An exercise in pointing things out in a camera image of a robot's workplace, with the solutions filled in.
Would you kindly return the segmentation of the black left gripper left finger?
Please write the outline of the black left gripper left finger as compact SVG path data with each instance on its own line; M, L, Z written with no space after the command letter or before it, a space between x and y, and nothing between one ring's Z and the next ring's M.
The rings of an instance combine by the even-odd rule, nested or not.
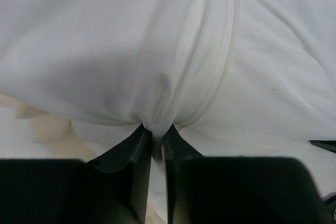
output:
M2 159L1 223L144 223L150 140L139 126L89 162Z

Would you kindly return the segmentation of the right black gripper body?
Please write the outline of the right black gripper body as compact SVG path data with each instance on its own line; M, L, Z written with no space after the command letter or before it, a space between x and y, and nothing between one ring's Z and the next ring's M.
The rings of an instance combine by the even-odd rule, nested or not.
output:
M336 153L336 140L333 141L310 140L310 143L321 149L327 150L332 153Z

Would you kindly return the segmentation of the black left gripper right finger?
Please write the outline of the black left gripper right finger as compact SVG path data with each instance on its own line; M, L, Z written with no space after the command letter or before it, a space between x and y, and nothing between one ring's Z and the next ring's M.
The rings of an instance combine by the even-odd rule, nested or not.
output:
M163 138L169 223L325 223L294 158L203 156L171 127Z

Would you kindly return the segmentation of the white pillowcase with cream ruffle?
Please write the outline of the white pillowcase with cream ruffle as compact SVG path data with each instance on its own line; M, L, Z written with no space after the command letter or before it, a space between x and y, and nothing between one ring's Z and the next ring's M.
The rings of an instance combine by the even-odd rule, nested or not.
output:
M335 0L1 0L1 160L89 162L151 133L146 213L169 223L163 138L294 158L335 223Z

